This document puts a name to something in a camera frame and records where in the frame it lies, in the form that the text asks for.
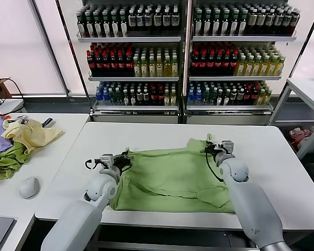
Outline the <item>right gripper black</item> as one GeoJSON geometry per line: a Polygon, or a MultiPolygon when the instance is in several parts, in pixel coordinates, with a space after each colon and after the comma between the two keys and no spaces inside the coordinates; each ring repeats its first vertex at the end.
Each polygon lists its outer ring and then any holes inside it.
{"type": "Polygon", "coordinates": [[[221,143],[206,142],[205,154],[216,156],[222,152],[223,145],[221,143]]]}

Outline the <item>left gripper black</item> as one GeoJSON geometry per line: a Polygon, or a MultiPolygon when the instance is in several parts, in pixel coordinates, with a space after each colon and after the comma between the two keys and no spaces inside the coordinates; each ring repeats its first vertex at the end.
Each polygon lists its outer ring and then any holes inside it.
{"type": "Polygon", "coordinates": [[[121,154],[114,156],[114,163],[113,165],[116,166],[121,172],[123,170],[128,170],[132,167],[132,163],[130,161],[126,161],[126,159],[130,159],[132,153],[130,150],[126,150],[121,154]]]}

